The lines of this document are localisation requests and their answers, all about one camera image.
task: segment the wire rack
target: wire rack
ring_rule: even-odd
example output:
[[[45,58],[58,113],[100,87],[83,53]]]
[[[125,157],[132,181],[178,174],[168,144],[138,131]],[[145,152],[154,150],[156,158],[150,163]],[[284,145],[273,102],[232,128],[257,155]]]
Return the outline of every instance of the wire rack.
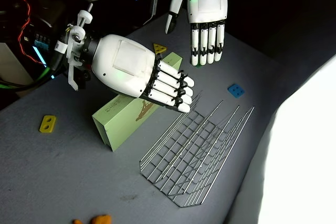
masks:
[[[218,124],[210,121],[221,106],[202,116],[195,111],[180,114],[140,160],[140,173],[179,207],[201,205],[245,127],[254,107],[236,123],[239,106]]]

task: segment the gray tabletop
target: gray tabletop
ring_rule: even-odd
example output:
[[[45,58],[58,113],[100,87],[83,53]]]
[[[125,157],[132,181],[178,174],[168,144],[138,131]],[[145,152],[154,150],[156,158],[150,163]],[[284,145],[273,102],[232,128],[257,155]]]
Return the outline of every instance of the gray tabletop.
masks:
[[[139,160],[178,113],[159,108],[116,152],[105,146],[91,115],[114,96],[96,79],[75,92],[63,76],[48,82],[0,112],[0,222],[70,223],[110,214],[113,223],[222,223],[274,109],[271,86],[279,66],[229,34],[220,62],[190,65],[190,26],[185,12],[164,34],[163,16],[129,38],[152,48],[168,47],[183,57],[181,69],[202,90],[197,110],[206,114],[221,99],[223,118],[236,105],[255,105],[226,165],[203,205],[180,209],[140,175]],[[237,83],[245,94],[234,98]],[[38,129],[44,115],[57,117],[51,134]]]

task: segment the glowing red cable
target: glowing red cable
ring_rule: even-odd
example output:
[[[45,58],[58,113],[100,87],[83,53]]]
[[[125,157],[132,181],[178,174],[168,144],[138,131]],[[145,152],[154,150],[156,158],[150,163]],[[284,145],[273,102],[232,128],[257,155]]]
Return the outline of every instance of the glowing red cable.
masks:
[[[26,54],[26,52],[24,51],[24,49],[23,49],[23,47],[22,47],[22,45],[21,45],[21,37],[22,37],[23,31],[24,31],[24,29],[26,28],[26,26],[27,26],[27,25],[29,24],[29,22],[30,22],[30,5],[29,5],[29,3],[28,3],[27,0],[23,0],[23,1],[24,1],[24,2],[26,3],[26,5],[27,5],[27,21],[22,25],[20,34],[19,34],[19,36],[17,37],[17,41],[19,42],[20,50],[21,50],[21,52],[22,52],[23,55],[27,56],[29,59],[31,59],[31,60],[32,60],[33,62],[35,62],[35,63],[43,64],[42,62],[40,62],[40,61],[34,59],[32,56]]]

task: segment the green box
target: green box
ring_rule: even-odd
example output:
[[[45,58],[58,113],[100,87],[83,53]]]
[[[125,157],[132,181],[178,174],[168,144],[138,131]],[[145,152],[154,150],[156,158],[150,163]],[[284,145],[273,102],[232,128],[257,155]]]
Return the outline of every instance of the green box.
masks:
[[[179,69],[182,58],[172,52],[163,61]],[[103,142],[115,151],[158,107],[140,98],[118,95],[92,117]]]

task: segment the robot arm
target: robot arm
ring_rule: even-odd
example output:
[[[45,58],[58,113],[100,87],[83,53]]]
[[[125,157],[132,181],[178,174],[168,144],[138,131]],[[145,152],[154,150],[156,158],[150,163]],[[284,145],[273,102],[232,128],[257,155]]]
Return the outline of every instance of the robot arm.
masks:
[[[166,33],[175,27],[182,0],[172,0]],[[205,65],[219,61],[224,47],[227,0],[187,0],[188,21],[191,23],[191,63]]]
[[[78,90],[74,68],[83,68],[86,53],[90,58],[86,63],[91,63],[93,73],[115,92],[188,113],[193,79],[131,39],[107,35],[96,41],[86,36],[83,26],[92,20],[91,8],[92,4],[87,11],[79,12],[77,25],[69,28],[68,44],[60,44],[67,48],[69,84]]]

